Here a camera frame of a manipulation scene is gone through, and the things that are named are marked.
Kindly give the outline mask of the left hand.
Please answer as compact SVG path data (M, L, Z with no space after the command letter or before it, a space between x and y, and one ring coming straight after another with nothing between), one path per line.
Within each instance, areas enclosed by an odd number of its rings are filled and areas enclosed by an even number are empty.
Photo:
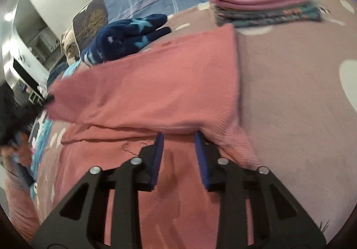
M31 149L28 143L27 134L21 134L22 144L20 146L1 146L1 157L4 163L4 167L11 173L15 173L15 169L12 165L12 156L18 154L19 162L25 167L31 165Z

